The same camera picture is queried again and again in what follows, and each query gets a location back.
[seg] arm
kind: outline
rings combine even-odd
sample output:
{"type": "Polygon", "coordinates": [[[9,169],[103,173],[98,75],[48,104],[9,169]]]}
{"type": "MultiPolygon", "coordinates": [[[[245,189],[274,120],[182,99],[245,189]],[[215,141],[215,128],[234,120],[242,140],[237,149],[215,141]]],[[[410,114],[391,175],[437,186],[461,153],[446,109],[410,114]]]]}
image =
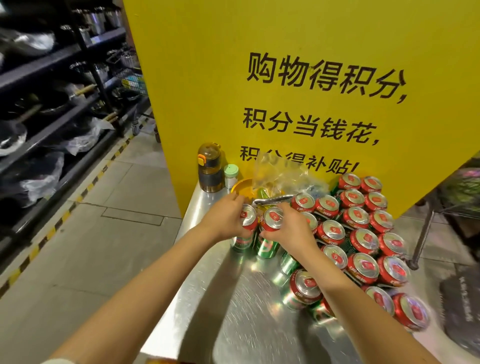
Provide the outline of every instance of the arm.
{"type": "Polygon", "coordinates": [[[132,363],[207,250],[219,241],[251,234],[241,224],[242,204],[243,196],[236,194],[214,204],[200,224],[118,291],[50,358],[78,364],[132,363]]]}
{"type": "Polygon", "coordinates": [[[281,229],[263,231],[262,236],[279,242],[313,276],[365,364],[439,364],[318,249],[302,214],[286,203],[279,207],[284,214],[281,229]]]}

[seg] brown plastic bottle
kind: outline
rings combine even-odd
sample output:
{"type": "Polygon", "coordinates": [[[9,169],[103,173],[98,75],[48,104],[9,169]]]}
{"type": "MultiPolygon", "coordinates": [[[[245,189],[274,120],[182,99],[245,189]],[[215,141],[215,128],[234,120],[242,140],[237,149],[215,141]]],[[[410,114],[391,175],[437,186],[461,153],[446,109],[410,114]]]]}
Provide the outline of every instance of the brown plastic bottle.
{"type": "Polygon", "coordinates": [[[221,155],[216,143],[205,143],[198,148],[198,182],[205,192],[218,192],[223,188],[221,155]]]}

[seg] yellow wall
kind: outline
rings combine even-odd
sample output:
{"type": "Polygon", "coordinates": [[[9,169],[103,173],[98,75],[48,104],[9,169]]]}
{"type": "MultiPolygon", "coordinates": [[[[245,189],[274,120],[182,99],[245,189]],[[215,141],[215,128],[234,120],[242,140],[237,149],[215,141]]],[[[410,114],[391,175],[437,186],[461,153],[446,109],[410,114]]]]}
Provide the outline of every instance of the yellow wall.
{"type": "Polygon", "coordinates": [[[338,178],[326,173],[333,159],[348,159],[350,168],[358,162],[356,174],[382,180],[395,217],[479,148],[477,0],[125,0],[125,6],[183,213],[197,182],[197,148],[207,141],[221,144],[246,176],[254,159],[242,160],[242,146],[305,154],[305,162],[324,157],[326,166],[310,171],[328,182],[338,178]],[[272,83],[247,81],[251,52],[277,59],[272,83]],[[281,85],[287,55],[310,65],[300,87],[281,85]],[[310,89],[321,60],[342,63],[330,91],[310,89]],[[341,93],[349,65],[376,68],[365,95],[359,88],[341,93]],[[404,70],[406,84],[390,98],[380,95],[391,86],[370,97],[392,69],[386,81],[398,83],[404,70]],[[407,96],[397,104],[401,95],[407,96]],[[264,130],[246,128],[245,108],[267,111],[264,130]],[[278,111],[293,121],[284,133],[267,130],[278,111]],[[300,115],[320,118],[313,137],[294,133],[300,115]],[[347,122],[340,140],[322,137],[328,118],[347,122]],[[351,124],[360,121],[377,128],[367,143],[348,142],[351,124]]]}

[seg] left hand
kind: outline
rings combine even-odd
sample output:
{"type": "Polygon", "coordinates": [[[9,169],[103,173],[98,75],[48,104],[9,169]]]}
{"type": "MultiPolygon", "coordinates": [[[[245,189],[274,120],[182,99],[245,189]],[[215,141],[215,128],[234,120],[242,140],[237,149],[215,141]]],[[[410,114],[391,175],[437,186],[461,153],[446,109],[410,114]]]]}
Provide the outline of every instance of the left hand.
{"type": "Polygon", "coordinates": [[[234,236],[248,238],[252,232],[243,227],[240,218],[244,202],[245,197],[236,193],[222,197],[208,210],[198,226],[212,234],[214,244],[234,236]]]}

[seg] hand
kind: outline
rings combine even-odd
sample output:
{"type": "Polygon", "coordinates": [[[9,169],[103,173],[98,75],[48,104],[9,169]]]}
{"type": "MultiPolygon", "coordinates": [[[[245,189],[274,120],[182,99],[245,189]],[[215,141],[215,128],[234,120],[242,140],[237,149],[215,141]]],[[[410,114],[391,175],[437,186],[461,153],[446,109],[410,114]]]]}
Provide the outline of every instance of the hand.
{"type": "Polygon", "coordinates": [[[245,197],[236,193],[228,194],[217,201],[205,214],[199,226],[212,233],[213,243],[231,239],[234,236],[248,238],[252,232],[242,225],[240,218],[245,197]]]}
{"type": "Polygon", "coordinates": [[[280,245],[295,259],[302,259],[309,248],[318,249],[307,218],[286,202],[277,205],[283,211],[282,227],[278,231],[263,231],[260,235],[280,245]]]}

